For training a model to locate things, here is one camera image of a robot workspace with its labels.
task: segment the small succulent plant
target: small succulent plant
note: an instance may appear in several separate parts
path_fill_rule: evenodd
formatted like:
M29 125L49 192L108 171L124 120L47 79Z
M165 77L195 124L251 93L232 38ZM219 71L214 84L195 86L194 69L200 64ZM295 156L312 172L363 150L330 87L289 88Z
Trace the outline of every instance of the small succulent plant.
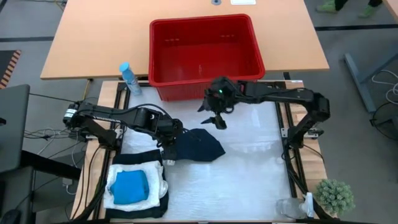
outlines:
M322 180L317 185L314 197L331 215L341 215L355 207L351 187L337 180Z

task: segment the black cloth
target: black cloth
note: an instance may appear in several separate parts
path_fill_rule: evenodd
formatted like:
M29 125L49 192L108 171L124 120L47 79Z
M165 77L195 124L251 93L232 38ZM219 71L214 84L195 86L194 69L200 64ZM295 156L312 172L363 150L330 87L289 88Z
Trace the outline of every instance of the black cloth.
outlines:
M113 158L113 164L133 165L141 164L143 162L159 161L161 165L162 156L160 150L152 150L148 152L142 152L138 154L119 154ZM164 171L162 174L164 180L166 180ZM167 211L169 204L169 192L160 199L160 206L152 207L141 211L125 212L116 209L106 209L106 218L160 218Z
M336 10L339 11L348 2L348 0L335 0ZM372 7L378 7L383 3L382 0L369 0L368 5Z
M205 129L192 129L175 139L177 160L211 162L225 154L220 142Z

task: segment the white mat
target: white mat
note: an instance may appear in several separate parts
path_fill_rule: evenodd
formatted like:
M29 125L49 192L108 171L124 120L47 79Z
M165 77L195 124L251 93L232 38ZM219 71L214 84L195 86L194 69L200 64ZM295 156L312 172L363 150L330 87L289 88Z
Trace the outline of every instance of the white mat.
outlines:
M228 128L200 124L213 116L197 113L201 100L163 102L155 88L142 88L131 96L129 107L153 103L165 109L185 128L204 128L220 141L226 154L206 162L177 161L165 166L169 209L157 220L288 220L275 210L278 199L289 198L290 188L282 154L275 104L238 104L223 114ZM128 130L122 153L153 150L156 142L146 134Z

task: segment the white towel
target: white towel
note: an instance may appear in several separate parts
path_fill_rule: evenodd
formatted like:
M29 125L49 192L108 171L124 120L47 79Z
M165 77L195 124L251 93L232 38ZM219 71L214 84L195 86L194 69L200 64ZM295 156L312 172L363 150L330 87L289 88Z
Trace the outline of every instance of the white towel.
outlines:
M135 171L143 170L147 176L149 195L147 200L143 200L137 203L129 205L115 205L113 203L114 197L110 191L111 186L116 181L116 176L122 171ZM118 209L125 212L145 210L148 208L156 207L160 205L159 199L162 198L166 192L168 185L162 178L163 167L159 161L145 162L142 164L134 165L122 165L113 164L109 167L108 179L104 193L104 208Z

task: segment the white cable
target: white cable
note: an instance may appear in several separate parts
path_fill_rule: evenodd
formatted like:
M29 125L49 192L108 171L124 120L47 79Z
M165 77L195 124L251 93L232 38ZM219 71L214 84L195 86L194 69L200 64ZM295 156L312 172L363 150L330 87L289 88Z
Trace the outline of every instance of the white cable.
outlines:
M382 72L390 73L391 75L395 76L395 77L398 79L398 75L396 75L394 72L388 71L388 70L381 70L379 73L373 75L373 77L372 77L372 82L378 83L378 84L383 84L383 85L392 85L392 86L393 86L392 89L390 89L390 90L387 91L387 93L386 93L386 100L387 100L388 102L392 103L392 104L398 105L398 103L396 103L396 102L390 100L390 98L388 97L388 94L389 94L390 92L392 92L395 96L398 96L398 83L380 82L380 81L375 81L375 80L374 80L374 77L376 77L376 75L378 75L378 74L380 74L380 73L382 73Z
M76 195L76 193L70 193L70 192L69 192L69 186L66 186L66 188L67 188L67 193L68 193L68 194L70 194L70 195Z
M59 131L59 132L55 132L55 130L52 129L52 128L46 128L46 129L43 130L43 136L46 135L46 131L47 131L47 130L50 130L50 131L53 132L52 138L51 138L51 140L50 140L50 141L37 153L37 155L40 155L40 154L44 151L44 149L46 149L46 148L54 141L55 137L56 137L57 135L59 135L60 133L62 133L64 130L66 130L66 128L65 128L64 130Z
M78 139L79 139L79 135L76 133L76 143L75 143L75 146L72 149L72 161L73 161L73 165L75 165L76 168L77 168L77 164L75 162L75 157L73 156L73 153L75 152Z

